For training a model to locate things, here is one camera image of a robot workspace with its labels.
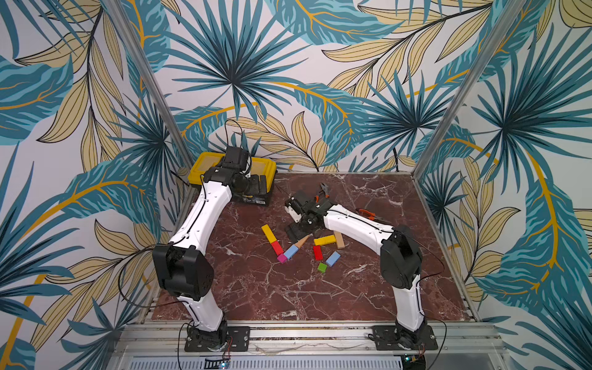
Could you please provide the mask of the yellow long block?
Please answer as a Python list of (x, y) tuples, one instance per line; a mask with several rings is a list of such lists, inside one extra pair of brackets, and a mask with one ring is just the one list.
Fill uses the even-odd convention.
[(335, 244), (335, 243), (336, 243), (336, 236), (334, 236), (334, 234), (314, 239), (315, 246), (331, 245), (331, 244)]

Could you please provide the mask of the red block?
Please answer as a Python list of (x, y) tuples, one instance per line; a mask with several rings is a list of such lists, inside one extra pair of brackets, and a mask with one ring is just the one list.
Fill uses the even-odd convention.
[(277, 256), (280, 256), (280, 255), (284, 254), (284, 250), (283, 250), (283, 248), (281, 247), (280, 243), (277, 240), (271, 242), (271, 246), (272, 246), (272, 248), (273, 248), (273, 250), (274, 250), (274, 252), (275, 252), (275, 254)]
[(321, 246), (315, 245), (313, 247), (313, 251), (314, 251), (314, 259), (316, 261), (322, 261), (324, 259), (323, 258), (323, 253), (322, 253), (322, 247)]

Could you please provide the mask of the light blue block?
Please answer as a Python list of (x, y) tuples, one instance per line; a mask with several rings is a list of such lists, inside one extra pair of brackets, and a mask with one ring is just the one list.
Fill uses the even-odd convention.
[(328, 265), (329, 267), (332, 267), (339, 259), (340, 259), (341, 255), (339, 254), (339, 252), (334, 251), (325, 261), (326, 265)]
[(297, 245), (291, 245), (287, 251), (284, 252), (284, 256), (290, 260), (294, 257), (294, 255), (299, 251), (299, 247)]

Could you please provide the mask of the yellow short block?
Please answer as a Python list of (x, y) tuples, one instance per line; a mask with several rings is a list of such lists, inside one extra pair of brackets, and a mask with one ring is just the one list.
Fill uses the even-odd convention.
[(271, 228), (267, 224), (262, 226), (261, 229), (264, 232), (265, 237), (268, 239), (268, 242), (270, 244), (273, 244), (274, 242), (277, 241), (277, 237), (275, 237), (273, 231), (271, 230)]

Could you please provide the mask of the magenta small cube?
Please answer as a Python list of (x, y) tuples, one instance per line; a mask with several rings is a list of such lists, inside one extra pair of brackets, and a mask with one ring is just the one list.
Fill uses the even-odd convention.
[(284, 254), (279, 254), (279, 256), (277, 256), (277, 260), (282, 264), (288, 261)]

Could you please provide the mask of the natural wood long block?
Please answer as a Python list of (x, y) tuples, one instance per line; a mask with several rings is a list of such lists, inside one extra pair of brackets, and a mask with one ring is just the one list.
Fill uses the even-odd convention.
[(341, 250), (341, 249), (345, 248), (345, 242), (344, 242), (342, 234), (335, 231), (334, 236), (335, 236), (335, 243), (337, 245), (337, 249)]

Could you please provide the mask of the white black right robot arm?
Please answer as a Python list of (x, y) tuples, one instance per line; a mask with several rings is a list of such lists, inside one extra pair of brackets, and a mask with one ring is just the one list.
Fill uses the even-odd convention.
[(423, 349), (421, 335), (427, 333), (420, 297), (422, 251), (405, 226), (394, 227), (369, 220), (329, 198), (311, 198), (302, 192), (285, 201), (293, 219), (286, 227), (288, 237), (298, 241), (326, 229), (344, 234), (376, 252), (382, 278), (393, 287), (396, 301), (396, 333), (377, 343), (392, 343), (403, 349)]

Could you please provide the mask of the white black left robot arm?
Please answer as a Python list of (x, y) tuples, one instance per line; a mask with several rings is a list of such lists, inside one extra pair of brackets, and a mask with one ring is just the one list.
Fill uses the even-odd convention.
[(228, 341), (227, 320), (211, 291), (214, 268), (206, 259), (211, 234), (232, 201), (269, 205), (276, 174), (273, 160), (253, 157), (239, 146), (223, 154), (202, 153), (188, 176), (189, 184), (200, 190), (194, 206), (176, 234), (152, 251), (160, 288), (191, 316), (190, 339), (209, 350)]

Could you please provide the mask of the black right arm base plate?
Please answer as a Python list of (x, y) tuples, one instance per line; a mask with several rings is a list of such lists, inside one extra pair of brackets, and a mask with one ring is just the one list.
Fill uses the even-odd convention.
[(424, 325), (417, 331), (409, 331), (397, 325), (375, 325), (368, 338), (375, 343), (377, 351), (423, 352), (439, 348), (433, 329), (429, 325)]

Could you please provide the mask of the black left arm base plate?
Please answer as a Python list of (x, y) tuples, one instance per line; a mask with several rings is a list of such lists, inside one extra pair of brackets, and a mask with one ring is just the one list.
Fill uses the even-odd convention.
[(187, 330), (185, 352), (246, 352), (250, 344), (248, 326), (220, 327), (217, 331)]

